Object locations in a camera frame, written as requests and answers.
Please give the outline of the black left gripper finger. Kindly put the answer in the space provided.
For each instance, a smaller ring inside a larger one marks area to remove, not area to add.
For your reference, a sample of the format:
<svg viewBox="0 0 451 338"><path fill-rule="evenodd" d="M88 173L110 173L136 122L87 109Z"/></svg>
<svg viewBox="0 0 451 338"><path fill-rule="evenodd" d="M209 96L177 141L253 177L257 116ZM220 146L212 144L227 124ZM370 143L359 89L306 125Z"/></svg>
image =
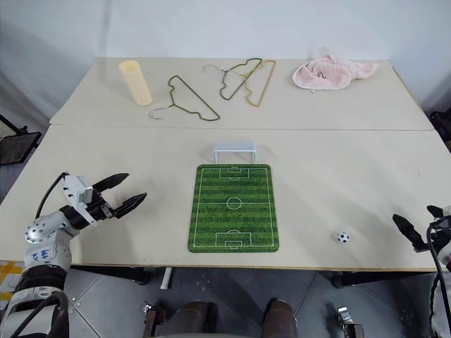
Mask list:
<svg viewBox="0 0 451 338"><path fill-rule="evenodd" d="M113 217L120 219L135 210L147 197L147 193L141 193L130 197L124 201L118 208L113 210Z"/></svg>
<svg viewBox="0 0 451 338"><path fill-rule="evenodd" d="M129 176L129 173L118 173L106 177L97 183L92 185L92 188L98 192L99 194L107 189L112 189L119 185L123 180L125 180Z"/></svg>

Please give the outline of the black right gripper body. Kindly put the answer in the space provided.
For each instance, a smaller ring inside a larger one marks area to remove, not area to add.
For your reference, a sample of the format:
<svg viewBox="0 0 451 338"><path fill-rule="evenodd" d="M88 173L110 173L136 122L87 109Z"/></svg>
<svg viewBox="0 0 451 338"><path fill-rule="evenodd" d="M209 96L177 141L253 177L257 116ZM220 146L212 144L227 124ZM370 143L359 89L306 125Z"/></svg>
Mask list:
<svg viewBox="0 0 451 338"><path fill-rule="evenodd" d="M450 242L450 218L439 218L429 225L433 248L444 248Z"/></svg>

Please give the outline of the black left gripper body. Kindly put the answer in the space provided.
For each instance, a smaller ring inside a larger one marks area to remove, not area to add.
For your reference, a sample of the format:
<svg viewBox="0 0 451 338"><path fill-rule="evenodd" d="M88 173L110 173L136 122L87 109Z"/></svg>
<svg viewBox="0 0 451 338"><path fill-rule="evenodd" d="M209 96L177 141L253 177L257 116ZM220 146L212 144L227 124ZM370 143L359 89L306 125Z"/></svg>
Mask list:
<svg viewBox="0 0 451 338"><path fill-rule="evenodd" d="M92 192L92 199L86 206L86 211L91 215L95 222L116 216L114 209L103 198L101 193L96 190Z"/></svg>

